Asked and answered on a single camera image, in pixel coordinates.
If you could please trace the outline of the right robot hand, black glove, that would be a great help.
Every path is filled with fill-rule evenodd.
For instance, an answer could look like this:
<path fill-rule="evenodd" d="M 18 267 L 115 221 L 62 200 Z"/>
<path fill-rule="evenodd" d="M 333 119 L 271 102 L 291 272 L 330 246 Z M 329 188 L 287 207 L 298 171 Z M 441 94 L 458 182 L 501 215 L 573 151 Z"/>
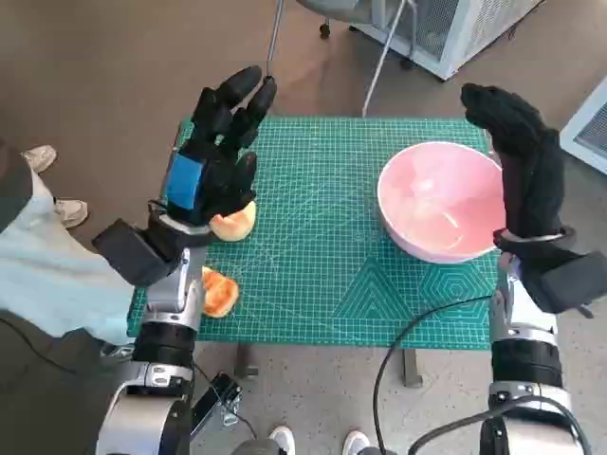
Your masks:
<path fill-rule="evenodd" d="M 521 258 L 576 257 L 575 231 L 561 222 L 564 152 L 559 132 L 516 93 L 466 83 L 460 100 L 468 122 L 485 130 L 502 165 L 506 226 L 496 246 Z"/>

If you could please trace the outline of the left robot hand, blue tape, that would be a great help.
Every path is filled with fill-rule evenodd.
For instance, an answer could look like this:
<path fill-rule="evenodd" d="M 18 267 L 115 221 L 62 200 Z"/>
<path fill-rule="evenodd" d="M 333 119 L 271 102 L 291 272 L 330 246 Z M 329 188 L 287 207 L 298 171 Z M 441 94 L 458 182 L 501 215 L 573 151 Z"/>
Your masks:
<path fill-rule="evenodd" d="M 241 151 L 258 136 L 276 92 L 276 81 L 258 65 L 202 90 L 191 115 L 192 132 L 178 147 L 167 174 L 168 216 L 199 227 L 253 201 L 257 155 Z"/>

